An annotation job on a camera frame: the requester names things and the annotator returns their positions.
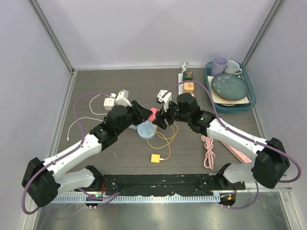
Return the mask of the dark green cube socket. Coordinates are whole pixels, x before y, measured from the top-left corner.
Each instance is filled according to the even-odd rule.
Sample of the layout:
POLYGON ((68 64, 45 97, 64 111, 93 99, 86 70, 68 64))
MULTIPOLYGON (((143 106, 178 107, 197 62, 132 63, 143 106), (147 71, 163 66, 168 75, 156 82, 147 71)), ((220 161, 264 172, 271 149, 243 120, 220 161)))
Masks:
POLYGON ((192 81, 193 80, 193 72, 192 71, 184 71, 182 73, 183 81, 192 81))

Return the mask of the orange cube socket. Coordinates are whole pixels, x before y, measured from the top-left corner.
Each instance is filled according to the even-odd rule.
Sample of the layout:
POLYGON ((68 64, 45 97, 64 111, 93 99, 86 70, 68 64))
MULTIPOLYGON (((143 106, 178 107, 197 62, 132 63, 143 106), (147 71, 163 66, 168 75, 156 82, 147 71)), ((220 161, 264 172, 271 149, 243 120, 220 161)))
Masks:
POLYGON ((194 92, 194 83, 193 82, 185 82, 183 84, 183 92, 184 93, 193 93, 194 92))

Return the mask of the white multicolour power strip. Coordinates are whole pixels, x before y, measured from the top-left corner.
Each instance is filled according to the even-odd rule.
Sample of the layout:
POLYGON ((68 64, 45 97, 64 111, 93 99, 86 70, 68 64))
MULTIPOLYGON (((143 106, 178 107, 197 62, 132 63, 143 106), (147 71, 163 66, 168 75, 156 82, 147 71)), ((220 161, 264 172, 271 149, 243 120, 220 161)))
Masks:
MULTIPOLYGON (((182 73, 184 71, 187 71, 187 66, 188 66, 188 62, 184 62, 182 65, 181 65, 181 73, 178 74, 178 83, 181 83, 183 82, 182 80, 182 73)), ((184 93, 183 92, 183 84, 180 84, 178 85, 178 95, 184 93)))

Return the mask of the red pink charger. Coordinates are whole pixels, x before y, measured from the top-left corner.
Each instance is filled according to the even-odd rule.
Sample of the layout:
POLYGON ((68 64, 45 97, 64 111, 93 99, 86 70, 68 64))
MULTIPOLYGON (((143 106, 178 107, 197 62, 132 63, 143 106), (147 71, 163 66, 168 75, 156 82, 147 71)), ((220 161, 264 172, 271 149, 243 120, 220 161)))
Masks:
POLYGON ((156 119, 156 113, 158 113, 160 110, 157 108, 151 108, 152 114, 149 116, 148 120, 150 122, 153 122, 156 119))

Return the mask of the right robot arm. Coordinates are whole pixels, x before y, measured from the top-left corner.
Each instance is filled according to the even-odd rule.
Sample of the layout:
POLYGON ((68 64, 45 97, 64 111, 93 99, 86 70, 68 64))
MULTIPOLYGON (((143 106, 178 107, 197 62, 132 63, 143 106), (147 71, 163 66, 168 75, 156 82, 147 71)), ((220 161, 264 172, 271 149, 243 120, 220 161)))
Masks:
POLYGON ((237 129, 211 112, 200 109, 195 97, 190 93, 182 93, 173 102, 172 94, 161 90, 157 102, 162 104, 155 113, 153 124, 162 129, 175 121, 185 122, 195 133, 225 143, 250 158, 250 163, 226 164, 217 176, 217 185, 228 189, 237 182, 256 181, 262 186, 273 189, 290 166, 283 155, 284 148, 276 138, 267 141, 237 129))

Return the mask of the pink power strip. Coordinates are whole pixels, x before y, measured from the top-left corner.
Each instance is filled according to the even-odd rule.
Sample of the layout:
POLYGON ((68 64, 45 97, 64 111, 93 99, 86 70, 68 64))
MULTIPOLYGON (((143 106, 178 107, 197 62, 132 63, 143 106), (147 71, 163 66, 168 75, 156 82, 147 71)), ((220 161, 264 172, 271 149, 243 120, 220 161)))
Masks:
POLYGON ((242 152, 236 150, 235 148, 227 145, 224 142, 221 142, 241 163, 250 163, 251 159, 247 157, 245 154, 242 152))

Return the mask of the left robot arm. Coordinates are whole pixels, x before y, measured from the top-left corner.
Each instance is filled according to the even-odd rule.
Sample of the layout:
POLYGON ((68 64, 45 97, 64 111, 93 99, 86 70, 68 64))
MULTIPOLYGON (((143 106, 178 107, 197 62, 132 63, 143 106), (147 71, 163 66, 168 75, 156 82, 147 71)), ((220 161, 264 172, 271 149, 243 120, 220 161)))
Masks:
POLYGON ((40 160, 35 157, 29 161, 22 179, 25 196, 29 195, 37 207, 51 203, 57 195, 69 190, 101 188, 103 176, 90 165, 77 172, 70 172, 77 164, 98 154, 114 144, 121 133, 131 125, 139 125, 152 115, 152 111, 141 107, 136 101, 130 105, 115 105, 87 135, 66 150, 40 160))

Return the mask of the white cube socket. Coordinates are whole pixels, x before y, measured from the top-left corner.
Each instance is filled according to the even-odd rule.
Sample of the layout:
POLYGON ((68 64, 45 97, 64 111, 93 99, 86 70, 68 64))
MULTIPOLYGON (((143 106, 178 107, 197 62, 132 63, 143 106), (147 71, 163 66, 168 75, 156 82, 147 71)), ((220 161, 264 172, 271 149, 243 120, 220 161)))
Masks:
POLYGON ((113 106, 116 105, 116 100, 115 98, 105 98, 104 99, 104 109, 107 110, 107 111, 110 111, 113 106))

